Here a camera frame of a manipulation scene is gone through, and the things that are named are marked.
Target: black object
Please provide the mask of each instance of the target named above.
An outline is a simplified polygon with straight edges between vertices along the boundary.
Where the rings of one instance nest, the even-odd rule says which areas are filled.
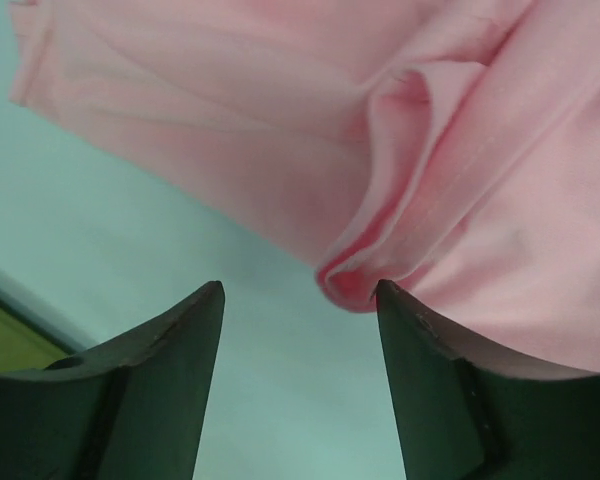
[[[191,480],[223,309],[211,282],[91,350],[0,375],[0,480]]]
[[[408,480],[600,480],[600,375],[523,355],[377,288]]]

